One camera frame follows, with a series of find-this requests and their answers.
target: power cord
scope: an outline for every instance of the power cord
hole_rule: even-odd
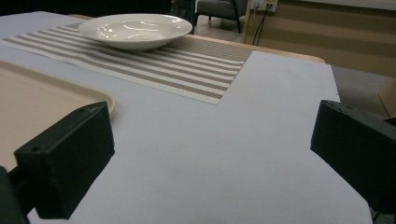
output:
[[[259,26],[257,27],[256,33],[254,34],[254,38],[253,38],[253,46],[259,46],[260,43],[260,38],[262,37],[262,27],[264,26],[264,21],[265,21],[265,16],[267,15],[268,11],[271,9],[272,5],[271,4],[267,4],[265,11],[264,11],[264,15],[262,16],[262,21],[260,22]],[[259,34],[259,38],[257,39],[257,43],[256,42],[256,37],[257,37],[257,33],[260,30],[260,34]]]

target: white table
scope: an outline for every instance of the white table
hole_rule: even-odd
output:
[[[78,22],[45,12],[0,18],[0,37]],[[372,223],[366,201],[310,139],[332,70],[253,52],[218,105],[0,46],[0,60],[117,101],[116,154],[67,223]],[[35,211],[32,223],[41,220]]]

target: electrical socket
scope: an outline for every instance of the electrical socket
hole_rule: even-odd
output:
[[[259,4],[259,7],[257,10],[264,11],[267,4],[271,4],[270,11],[275,12],[276,11],[276,6],[277,6],[277,0],[251,0],[250,2],[250,8],[254,9],[255,4]]]

